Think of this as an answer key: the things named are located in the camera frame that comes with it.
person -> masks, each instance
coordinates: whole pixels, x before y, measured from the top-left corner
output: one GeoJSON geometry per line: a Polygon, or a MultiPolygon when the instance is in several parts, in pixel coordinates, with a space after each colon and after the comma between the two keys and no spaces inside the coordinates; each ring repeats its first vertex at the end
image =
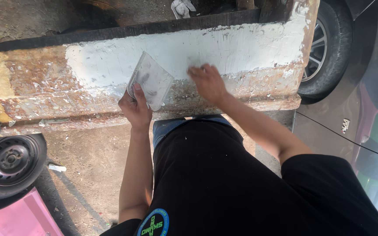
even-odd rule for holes
{"type": "Polygon", "coordinates": [[[118,225],[103,236],[377,235],[378,212],[350,164],[313,154],[287,128],[230,95],[208,64],[188,74],[281,164],[279,178],[243,147],[221,115],[155,121],[135,84],[119,101],[132,125],[118,225]]]}

black t-shirt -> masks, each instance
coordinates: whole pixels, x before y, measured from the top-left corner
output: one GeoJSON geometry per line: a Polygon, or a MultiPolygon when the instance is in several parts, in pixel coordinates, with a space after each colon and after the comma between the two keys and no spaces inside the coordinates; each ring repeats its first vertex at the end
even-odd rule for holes
{"type": "Polygon", "coordinates": [[[103,236],[377,235],[378,212],[338,157],[302,154],[282,179],[231,126],[191,120],[154,151],[154,195],[143,220],[103,236]]]}

wheel hub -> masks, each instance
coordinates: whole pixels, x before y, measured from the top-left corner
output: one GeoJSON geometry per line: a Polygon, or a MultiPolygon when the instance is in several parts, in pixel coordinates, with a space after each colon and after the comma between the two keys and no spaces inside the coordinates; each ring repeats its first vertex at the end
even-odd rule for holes
{"type": "Polygon", "coordinates": [[[328,49],[328,36],[326,29],[319,19],[316,19],[315,33],[310,49],[309,62],[304,68],[301,82],[312,79],[322,68],[328,49]]]}
{"type": "Polygon", "coordinates": [[[36,153],[31,138],[17,136],[0,140],[0,185],[9,186],[25,179],[36,163],[36,153]]]}

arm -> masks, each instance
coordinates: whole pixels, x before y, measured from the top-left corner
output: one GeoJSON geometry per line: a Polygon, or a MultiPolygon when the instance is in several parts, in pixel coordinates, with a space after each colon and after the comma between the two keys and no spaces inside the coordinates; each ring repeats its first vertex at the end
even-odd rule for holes
{"type": "Polygon", "coordinates": [[[147,107],[141,86],[134,85],[136,101],[125,92],[118,105],[131,123],[131,140],[119,193],[119,222],[142,219],[152,198],[152,161],[148,130],[152,110],[147,107]]]}
{"type": "Polygon", "coordinates": [[[226,91],[217,68],[208,64],[191,67],[188,74],[198,93],[229,115],[257,144],[282,165],[288,158],[312,153],[292,132],[268,116],[246,106],[226,91]]]}

rusty metal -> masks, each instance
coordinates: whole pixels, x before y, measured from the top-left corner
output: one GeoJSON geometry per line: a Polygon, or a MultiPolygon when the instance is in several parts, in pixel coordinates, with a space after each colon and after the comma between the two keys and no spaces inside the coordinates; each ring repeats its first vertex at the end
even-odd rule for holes
{"type": "MultiPolygon", "coordinates": [[[[284,5],[293,5],[288,0],[284,5]]],[[[297,89],[307,65],[318,1],[299,1],[308,7],[304,24],[303,62],[224,76],[227,89],[255,110],[290,110],[300,104],[297,89]],[[291,71],[290,79],[284,79],[291,71]]],[[[92,94],[99,88],[83,88],[72,75],[65,57],[66,46],[48,46],[0,52],[0,136],[49,131],[98,128],[127,123],[117,105],[120,93],[92,94]]],[[[124,91],[126,85],[104,90],[124,91]]],[[[154,120],[221,113],[202,99],[191,81],[175,82],[165,106],[154,120]]]]}

